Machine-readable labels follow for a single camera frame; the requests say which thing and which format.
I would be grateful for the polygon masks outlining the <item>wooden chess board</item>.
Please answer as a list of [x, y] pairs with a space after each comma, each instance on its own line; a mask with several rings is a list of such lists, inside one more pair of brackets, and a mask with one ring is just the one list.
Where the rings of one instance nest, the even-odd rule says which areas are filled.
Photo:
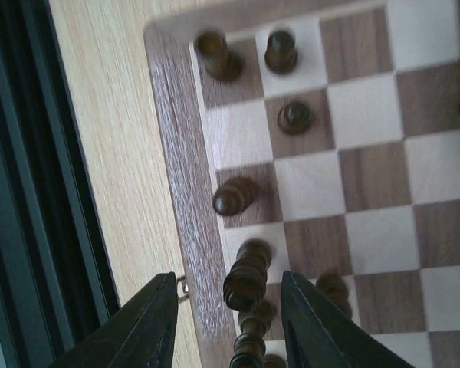
[[[210, 77], [197, 35], [223, 33], [244, 62]], [[268, 36], [295, 38], [296, 68], [265, 65]], [[416, 367], [460, 367], [460, 1], [233, 1], [146, 26], [146, 54], [202, 364], [226, 367], [238, 335], [223, 283], [251, 238], [281, 278], [345, 279], [353, 321]], [[278, 113], [308, 104], [287, 135]], [[258, 184], [221, 216], [217, 188]]]

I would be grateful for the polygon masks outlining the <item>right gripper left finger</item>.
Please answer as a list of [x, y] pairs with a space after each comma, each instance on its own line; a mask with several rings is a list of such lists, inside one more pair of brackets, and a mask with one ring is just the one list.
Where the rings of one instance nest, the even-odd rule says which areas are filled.
[[50, 366], [171, 367], [176, 325], [176, 275], [158, 274], [102, 327]]

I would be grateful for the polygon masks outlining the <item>dark bishop chess piece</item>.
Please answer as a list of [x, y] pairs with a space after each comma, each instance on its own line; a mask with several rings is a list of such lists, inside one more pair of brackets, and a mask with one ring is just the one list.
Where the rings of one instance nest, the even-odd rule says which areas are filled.
[[258, 184], [245, 176], [230, 178], [221, 184], [212, 198], [212, 207], [221, 216], [242, 213], [258, 197]]

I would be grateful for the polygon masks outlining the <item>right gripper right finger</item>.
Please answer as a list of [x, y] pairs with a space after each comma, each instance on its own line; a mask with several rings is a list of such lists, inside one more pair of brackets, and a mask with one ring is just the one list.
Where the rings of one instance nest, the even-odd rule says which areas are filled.
[[283, 273], [281, 321], [289, 367], [411, 366], [297, 272]]

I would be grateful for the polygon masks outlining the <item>dark king chess piece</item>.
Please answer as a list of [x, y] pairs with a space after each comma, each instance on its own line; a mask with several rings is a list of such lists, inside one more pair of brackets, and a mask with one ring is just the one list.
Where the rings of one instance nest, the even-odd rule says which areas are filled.
[[234, 342], [234, 355], [230, 368], [264, 366], [266, 352], [264, 335], [270, 330], [277, 313], [276, 307], [263, 300], [256, 308], [238, 313], [238, 325], [241, 333]]

